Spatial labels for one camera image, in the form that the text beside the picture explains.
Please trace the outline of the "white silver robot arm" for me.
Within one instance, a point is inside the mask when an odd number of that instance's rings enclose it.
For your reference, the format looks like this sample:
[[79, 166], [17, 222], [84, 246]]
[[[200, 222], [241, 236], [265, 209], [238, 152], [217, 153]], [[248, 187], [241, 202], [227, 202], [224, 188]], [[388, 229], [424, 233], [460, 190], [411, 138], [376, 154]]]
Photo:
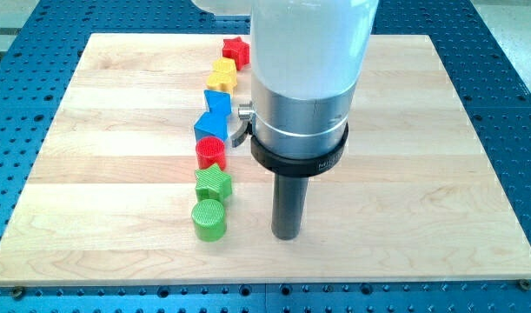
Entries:
[[300, 233], [309, 178], [332, 169], [373, 28], [376, 1], [197, 1], [217, 18], [249, 17], [251, 101], [241, 105], [236, 147], [275, 175], [272, 233]]

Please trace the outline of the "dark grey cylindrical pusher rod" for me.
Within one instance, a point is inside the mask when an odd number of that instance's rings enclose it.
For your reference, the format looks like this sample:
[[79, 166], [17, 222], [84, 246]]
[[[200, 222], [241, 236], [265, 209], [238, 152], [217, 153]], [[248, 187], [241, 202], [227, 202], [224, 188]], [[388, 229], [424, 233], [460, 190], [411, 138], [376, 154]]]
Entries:
[[275, 174], [271, 230], [277, 238], [292, 240], [299, 235], [308, 183], [307, 177]]

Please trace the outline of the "black clamp ring with lever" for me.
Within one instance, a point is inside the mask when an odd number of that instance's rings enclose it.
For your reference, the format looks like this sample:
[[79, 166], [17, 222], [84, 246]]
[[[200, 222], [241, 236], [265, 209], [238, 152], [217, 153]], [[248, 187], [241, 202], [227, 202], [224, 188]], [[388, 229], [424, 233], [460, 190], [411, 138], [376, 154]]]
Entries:
[[348, 123], [346, 123], [341, 140], [329, 153], [308, 159], [288, 158], [268, 150], [253, 134], [251, 118], [254, 111], [251, 103], [240, 104], [237, 115], [242, 121], [242, 126], [230, 137], [232, 148], [240, 146], [247, 135], [250, 135], [250, 151], [253, 158], [262, 167], [279, 176], [311, 177], [332, 169], [342, 158], [348, 139], [349, 129]]

